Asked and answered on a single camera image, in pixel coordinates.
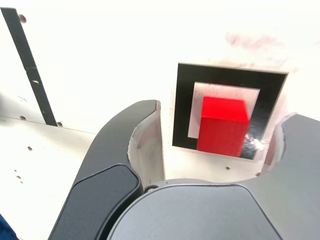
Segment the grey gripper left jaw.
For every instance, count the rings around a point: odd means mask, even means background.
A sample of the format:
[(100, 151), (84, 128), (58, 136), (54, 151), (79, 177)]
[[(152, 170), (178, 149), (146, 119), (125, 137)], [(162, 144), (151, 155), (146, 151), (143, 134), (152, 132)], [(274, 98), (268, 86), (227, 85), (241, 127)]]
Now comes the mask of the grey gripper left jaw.
[(145, 188), (164, 179), (161, 103), (138, 101), (94, 138), (49, 238), (105, 240)]

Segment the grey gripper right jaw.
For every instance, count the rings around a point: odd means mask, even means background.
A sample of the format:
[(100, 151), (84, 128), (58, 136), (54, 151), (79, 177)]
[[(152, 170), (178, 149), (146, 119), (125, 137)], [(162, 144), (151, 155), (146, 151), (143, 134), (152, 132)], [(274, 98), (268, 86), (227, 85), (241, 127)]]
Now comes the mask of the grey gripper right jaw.
[(138, 198), (110, 240), (317, 240), (320, 123), (294, 115), (276, 130), (277, 165), (233, 184), (177, 184)]

